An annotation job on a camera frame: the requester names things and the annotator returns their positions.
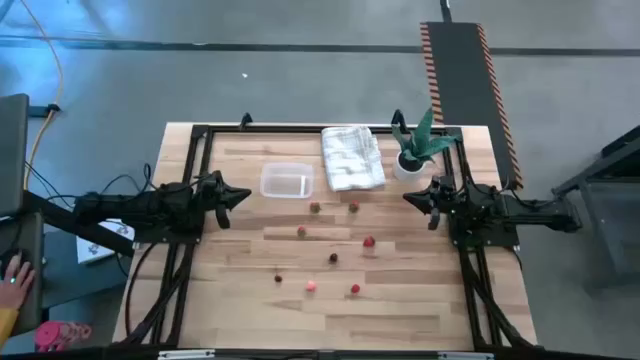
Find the grey mouse pad panel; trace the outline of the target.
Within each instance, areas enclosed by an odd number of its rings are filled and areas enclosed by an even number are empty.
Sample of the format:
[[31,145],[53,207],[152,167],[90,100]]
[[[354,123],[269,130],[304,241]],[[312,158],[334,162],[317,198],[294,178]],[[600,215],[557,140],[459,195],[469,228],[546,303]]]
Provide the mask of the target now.
[[39,213],[0,219],[0,255],[12,248],[26,250],[25,262],[30,262],[35,270],[34,280],[11,334],[16,336],[34,330],[41,323],[43,220]]

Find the white box with printed markers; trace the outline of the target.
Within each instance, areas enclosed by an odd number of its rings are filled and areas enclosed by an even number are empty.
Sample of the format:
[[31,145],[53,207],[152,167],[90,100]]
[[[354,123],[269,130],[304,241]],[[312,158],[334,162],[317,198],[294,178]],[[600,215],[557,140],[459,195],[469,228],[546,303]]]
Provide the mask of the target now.
[[[134,240],[135,230],[129,225],[125,225],[120,219],[107,219],[101,222],[100,225],[112,232],[124,236],[129,241]],[[79,236],[76,237],[76,255],[77,262],[80,265],[86,265],[114,254],[115,252],[113,250],[104,248]]]

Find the dark desk top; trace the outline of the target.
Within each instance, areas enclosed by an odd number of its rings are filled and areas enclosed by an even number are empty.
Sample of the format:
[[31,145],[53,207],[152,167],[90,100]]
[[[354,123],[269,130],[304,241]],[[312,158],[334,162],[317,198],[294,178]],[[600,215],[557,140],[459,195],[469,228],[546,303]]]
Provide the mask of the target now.
[[130,259],[116,255],[80,265],[76,255],[76,235],[63,231],[44,237],[42,306],[49,309],[103,290],[124,285]]

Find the black desk beam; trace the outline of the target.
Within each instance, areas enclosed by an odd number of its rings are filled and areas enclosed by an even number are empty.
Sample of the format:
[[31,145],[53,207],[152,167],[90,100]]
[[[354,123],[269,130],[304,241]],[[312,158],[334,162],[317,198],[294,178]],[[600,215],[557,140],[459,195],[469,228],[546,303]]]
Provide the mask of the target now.
[[46,224],[77,235],[116,253],[130,258],[134,255],[132,242],[126,237],[104,228],[98,223],[82,225],[75,220],[70,211],[28,190],[22,191],[21,209],[29,213],[39,212]]

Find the black floor bracket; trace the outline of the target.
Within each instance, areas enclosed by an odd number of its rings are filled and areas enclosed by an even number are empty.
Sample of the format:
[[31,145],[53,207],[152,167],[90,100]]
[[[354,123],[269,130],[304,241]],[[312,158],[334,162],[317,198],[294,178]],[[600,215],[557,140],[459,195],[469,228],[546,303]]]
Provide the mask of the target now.
[[28,116],[33,118],[47,118],[49,115],[60,112],[61,108],[57,104],[48,104],[47,106],[28,107]]

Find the dark grey monitor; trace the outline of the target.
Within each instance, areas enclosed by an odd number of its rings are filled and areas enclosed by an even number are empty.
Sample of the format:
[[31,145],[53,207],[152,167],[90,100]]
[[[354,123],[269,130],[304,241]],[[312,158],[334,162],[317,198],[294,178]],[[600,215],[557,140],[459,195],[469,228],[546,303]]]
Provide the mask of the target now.
[[22,206],[29,97],[0,96],[0,217]]

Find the green plant with white pot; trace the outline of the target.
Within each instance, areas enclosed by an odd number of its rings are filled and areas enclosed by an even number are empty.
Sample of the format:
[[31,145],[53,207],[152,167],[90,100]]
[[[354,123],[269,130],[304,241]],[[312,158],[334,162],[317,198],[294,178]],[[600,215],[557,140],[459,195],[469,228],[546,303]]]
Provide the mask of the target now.
[[405,136],[401,122],[391,123],[391,133],[400,146],[394,166],[394,175],[399,180],[416,180],[427,162],[448,149],[457,140],[456,136],[431,136],[435,114],[428,108],[417,127]]

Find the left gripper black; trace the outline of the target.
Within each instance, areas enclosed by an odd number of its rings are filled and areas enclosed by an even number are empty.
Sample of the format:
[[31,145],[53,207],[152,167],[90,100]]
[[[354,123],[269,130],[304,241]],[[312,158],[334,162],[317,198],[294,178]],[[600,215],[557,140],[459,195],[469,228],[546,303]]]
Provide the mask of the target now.
[[202,208],[205,212],[213,211],[221,229],[230,227],[228,204],[239,204],[250,196],[251,190],[226,184],[219,170],[211,173],[203,182]]

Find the person's hand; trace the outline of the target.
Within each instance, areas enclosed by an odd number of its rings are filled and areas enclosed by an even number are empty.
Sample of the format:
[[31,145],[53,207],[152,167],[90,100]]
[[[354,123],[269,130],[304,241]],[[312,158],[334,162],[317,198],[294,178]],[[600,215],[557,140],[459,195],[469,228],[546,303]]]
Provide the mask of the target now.
[[20,254],[8,263],[0,281],[0,308],[19,310],[23,305],[35,277],[30,262],[23,262]]

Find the clear plastic tupperware container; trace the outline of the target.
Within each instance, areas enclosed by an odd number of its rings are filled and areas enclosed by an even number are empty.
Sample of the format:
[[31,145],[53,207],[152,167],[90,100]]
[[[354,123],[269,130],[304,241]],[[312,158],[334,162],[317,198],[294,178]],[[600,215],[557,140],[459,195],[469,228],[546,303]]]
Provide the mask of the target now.
[[267,163],[262,168],[260,193],[269,198],[307,199],[314,189],[314,168],[302,163]]

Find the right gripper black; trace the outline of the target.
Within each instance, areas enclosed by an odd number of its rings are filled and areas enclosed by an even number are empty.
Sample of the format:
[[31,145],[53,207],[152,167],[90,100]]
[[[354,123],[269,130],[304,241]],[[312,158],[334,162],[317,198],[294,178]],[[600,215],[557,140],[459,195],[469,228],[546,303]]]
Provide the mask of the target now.
[[428,214],[429,205],[431,206],[430,220],[428,223],[429,230],[436,230],[438,228],[441,210],[447,210],[450,207],[452,198],[452,176],[434,176],[430,183],[430,190],[429,188],[425,188],[420,191],[403,194],[403,199],[423,214]]

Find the silver metal bracket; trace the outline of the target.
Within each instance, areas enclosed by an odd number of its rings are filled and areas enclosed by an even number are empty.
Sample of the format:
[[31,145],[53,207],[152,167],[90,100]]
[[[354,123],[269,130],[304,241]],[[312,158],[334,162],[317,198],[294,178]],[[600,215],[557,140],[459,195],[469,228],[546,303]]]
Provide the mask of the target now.
[[495,360],[495,356],[491,353],[479,352],[439,352],[438,360]]
[[160,351],[157,360],[210,360],[216,357],[210,349]]

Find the black aluminium table frame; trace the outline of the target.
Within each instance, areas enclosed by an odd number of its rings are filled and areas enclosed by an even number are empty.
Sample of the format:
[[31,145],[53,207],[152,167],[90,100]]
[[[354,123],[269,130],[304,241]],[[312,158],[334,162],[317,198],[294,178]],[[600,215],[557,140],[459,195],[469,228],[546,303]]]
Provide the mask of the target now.
[[[260,193],[267,163],[314,168],[307,199]],[[217,128],[210,165],[252,191],[229,229],[208,217],[194,255],[179,335],[183,347],[469,350],[473,346],[459,257],[445,225],[403,199],[389,178],[371,191],[334,192],[321,135],[308,125]],[[310,212],[317,201],[322,210]],[[356,213],[349,204],[358,201]],[[304,226],[306,236],[297,236]],[[374,247],[364,247],[372,236]],[[329,256],[338,254],[338,262]],[[274,282],[274,268],[282,282]],[[308,281],[317,284],[307,292]],[[353,284],[361,291],[352,294]]]

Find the white folded towel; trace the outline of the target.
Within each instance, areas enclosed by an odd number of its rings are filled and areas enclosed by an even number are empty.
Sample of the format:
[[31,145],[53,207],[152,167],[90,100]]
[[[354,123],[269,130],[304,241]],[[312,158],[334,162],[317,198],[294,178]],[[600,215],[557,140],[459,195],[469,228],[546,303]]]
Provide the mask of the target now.
[[370,190],[386,183],[378,140],[368,127],[325,128],[321,147],[332,191]]

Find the black metal cart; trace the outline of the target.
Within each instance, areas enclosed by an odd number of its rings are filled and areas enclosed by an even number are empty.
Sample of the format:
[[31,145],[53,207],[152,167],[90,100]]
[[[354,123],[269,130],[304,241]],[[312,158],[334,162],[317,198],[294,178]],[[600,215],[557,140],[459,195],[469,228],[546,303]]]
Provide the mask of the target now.
[[581,172],[552,189],[578,191],[612,266],[599,289],[640,285],[640,125],[602,148]]

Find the person's forearm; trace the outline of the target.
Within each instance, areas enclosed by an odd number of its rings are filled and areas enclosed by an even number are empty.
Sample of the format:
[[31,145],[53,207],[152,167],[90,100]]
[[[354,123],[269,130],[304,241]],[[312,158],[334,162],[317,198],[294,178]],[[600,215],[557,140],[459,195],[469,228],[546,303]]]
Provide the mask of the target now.
[[0,350],[12,334],[18,314],[14,308],[0,308]]

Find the black mat with orange stripes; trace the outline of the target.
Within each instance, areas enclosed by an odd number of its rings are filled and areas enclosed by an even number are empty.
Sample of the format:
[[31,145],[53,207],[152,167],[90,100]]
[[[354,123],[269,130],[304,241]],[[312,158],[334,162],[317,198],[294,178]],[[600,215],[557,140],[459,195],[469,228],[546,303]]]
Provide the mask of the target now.
[[482,26],[422,22],[420,37],[434,122],[486,126],[502,183],[522,189],[524,180]]

